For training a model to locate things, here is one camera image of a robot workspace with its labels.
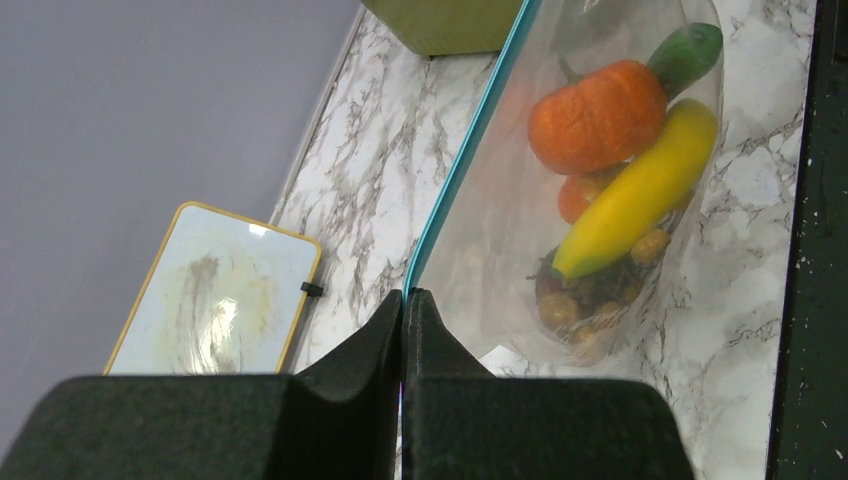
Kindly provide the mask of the orange toy tangerine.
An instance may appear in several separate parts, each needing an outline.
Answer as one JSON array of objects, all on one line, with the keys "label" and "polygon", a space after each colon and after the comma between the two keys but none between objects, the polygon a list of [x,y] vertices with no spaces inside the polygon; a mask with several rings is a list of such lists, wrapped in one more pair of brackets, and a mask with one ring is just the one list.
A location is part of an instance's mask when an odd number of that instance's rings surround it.
[{"label": "orange toy tangerine", "polygon": [[568,176],[558,194],[561,218],[573,225],[620,172],[621,168],[615,167]]}]

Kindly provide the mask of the yellow toy banana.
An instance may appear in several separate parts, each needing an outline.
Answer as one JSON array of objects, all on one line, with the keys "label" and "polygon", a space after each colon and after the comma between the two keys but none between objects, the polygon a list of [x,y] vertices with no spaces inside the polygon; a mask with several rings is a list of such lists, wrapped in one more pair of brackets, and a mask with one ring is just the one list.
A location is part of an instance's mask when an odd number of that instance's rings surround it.
[{"label": "yellow toy banana", "polygon": [[657,141],[622,170],[567,233],[552,268],[575,279],[628,253],[701,178],[717,131],[718,119],[709,107],[694,99],[677,102]]}]

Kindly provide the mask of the green toy vegetable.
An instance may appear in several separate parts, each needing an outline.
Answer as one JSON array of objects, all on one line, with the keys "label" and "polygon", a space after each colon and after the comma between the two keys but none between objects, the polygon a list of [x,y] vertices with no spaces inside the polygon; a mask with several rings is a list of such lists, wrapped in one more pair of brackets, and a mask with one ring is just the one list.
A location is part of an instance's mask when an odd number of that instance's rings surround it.
[{"label": "green toy vegetable", "polygon": [[668,35],[646,65],[671,101],[714,67],[722,49],[721,29],[713,24],[695,22]]}]

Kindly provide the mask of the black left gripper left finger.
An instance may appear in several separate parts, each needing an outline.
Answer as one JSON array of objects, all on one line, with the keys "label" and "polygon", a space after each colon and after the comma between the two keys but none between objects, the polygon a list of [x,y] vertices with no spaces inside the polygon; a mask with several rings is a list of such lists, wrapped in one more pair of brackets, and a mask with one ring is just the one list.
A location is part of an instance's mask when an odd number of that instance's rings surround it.
[{"label": "black left gripper left finger", "polygon": [[5,479],[390,479],[399,327],[391,291],[297,374],[87,376],[34,407]]}]

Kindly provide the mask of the orange toy pumpkin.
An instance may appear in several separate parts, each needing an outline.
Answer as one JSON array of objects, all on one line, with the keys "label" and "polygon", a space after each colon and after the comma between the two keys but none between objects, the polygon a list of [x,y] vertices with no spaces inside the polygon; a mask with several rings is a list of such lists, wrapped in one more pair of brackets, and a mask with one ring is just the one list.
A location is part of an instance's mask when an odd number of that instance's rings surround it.
[{"label": "orange toy pumpkin", "polygon": [[659,135],[669,99],[643,63],[625,59],[552,91],[530,110],[531,150],[550,171],[582,174],[621,163]]}]

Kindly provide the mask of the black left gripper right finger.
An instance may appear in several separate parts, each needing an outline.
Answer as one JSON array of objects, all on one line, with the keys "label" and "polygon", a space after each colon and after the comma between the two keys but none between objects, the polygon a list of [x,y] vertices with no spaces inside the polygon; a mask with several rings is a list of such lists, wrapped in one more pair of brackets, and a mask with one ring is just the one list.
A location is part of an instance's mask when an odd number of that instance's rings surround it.
[{"label": "black left gripper right finger", "polygon": [[406,479],[690,479],[674,415],[651,386],[491,374],[446,328],[429,291],[406,298]]}]

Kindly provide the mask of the clear blue zip top bag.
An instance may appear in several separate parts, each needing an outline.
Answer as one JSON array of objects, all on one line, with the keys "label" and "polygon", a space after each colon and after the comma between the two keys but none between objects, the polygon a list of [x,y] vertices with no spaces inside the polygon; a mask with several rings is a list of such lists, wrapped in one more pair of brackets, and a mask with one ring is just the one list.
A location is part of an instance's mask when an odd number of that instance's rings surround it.
[{"label": "clear blue zip top bag", "polygon": [[[668,102],[659,132],[677,102],[697,100],[718,119],[712,156],[697,183],[653,229],[665,230],[671,241],[642,293],[617,324],[587,345],[568,344],[538,316],[531,277],[540,259],[557,251],[577,222],[566,223],[558,211],[559,191],[575,174],[554,173],[537,159],[527,125],[531,108],[547,94],[619,60],[646,65],[668,35],[695,22],[722,31],[711,1],[522,4],[406,279],[408,289],[432,294],[447,328],[473,354],[502,346],[536,361],[610,367],[635,349],[659,318],[660,291],[680,264],[714,162],[722,120],[724,38],[714,67]],[[645,150],[599,170],[618,167],[622,172]]]}]

